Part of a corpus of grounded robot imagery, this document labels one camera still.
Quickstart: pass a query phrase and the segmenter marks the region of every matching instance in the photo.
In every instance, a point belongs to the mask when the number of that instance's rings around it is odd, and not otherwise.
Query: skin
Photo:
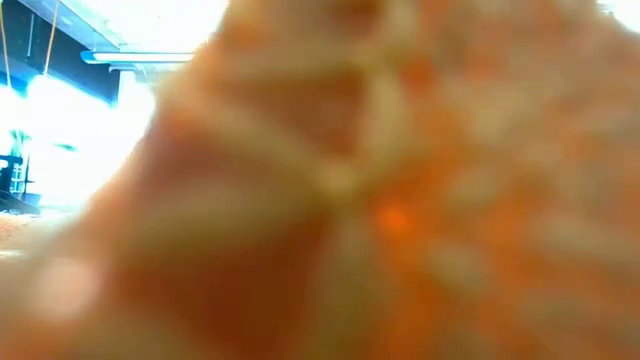
[[[232,1],[0,354],[638,358],[640,45],[514,4]]]

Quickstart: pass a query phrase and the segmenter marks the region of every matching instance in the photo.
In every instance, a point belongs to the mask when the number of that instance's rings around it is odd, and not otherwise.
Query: cable
[[[44,71],[42,75],[47,76],[49,73],[49,61],[51,60],[51,49],[53,48],[53,38],[56,35],[56,23],[58,22],[58,9],[60,8],[60,0],[56,1],[56,8],[53,10],[53,21],[51,23],[51,35],[49,36],[49,48],[47,49],[47,58],[44,63]]]
[[[4,53],[4,67],[7,74],[7,87],[12,89],[11,86],[11,72],[9,71],[9,49],[7,49],[7,34],[4,30],[4,17],[2,13],[2,0],[0,0],[0,32],[2,32],[2,52]]]

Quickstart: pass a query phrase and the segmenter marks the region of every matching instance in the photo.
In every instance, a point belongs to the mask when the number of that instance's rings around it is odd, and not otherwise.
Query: fluorescent light
[[[136,53],[136,52],[91,52],[80,53],[87,64],[116,63],[185,63],[191,61],[192,53]]]

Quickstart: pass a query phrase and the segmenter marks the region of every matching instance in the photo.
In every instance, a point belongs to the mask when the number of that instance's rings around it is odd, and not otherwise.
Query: ceiling light
[[[193,54],[83,51],[80,57],[87,64],[185,63],[191,61]]]

